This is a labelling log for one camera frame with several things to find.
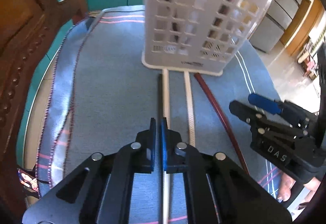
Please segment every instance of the plastic basket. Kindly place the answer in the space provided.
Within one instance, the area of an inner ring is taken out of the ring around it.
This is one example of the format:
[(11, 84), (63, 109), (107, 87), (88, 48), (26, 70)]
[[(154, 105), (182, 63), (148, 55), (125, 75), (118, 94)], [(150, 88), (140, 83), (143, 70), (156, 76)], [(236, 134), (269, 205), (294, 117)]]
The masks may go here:
[(142, 63), (221, 75), (271, 0), (145, 0)]

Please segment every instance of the metal screw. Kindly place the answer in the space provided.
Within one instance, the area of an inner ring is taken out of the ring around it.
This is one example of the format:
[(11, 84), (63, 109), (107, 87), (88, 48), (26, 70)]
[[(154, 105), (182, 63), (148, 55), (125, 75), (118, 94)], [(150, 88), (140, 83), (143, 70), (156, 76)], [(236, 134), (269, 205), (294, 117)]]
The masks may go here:
[(141, 147), (141, 144), (139, 142), (133, 142), (130, 146), (133, 150), (138, 150)]
[(102, 159), (102, 153), (99, 153), (99, 152), (95, 152), (92, 154), (92, 160), (93, 161), (99, 161)]
[(217, 154), (215, 154), (215, 158), (222, 161), (226, 158), (226, 155), (223, 152), (218, 152)]
[(265, 130), (263, 128), (259, 128), (258, 133), (263, 135), (265, 133)]
[(184, 142), (179, 142), (179, 143), (177, 144), (177, 148), (178, 148), (179, 150), (184, 150), (185, 148), (187, 148), (187, 144), (185, 144)]

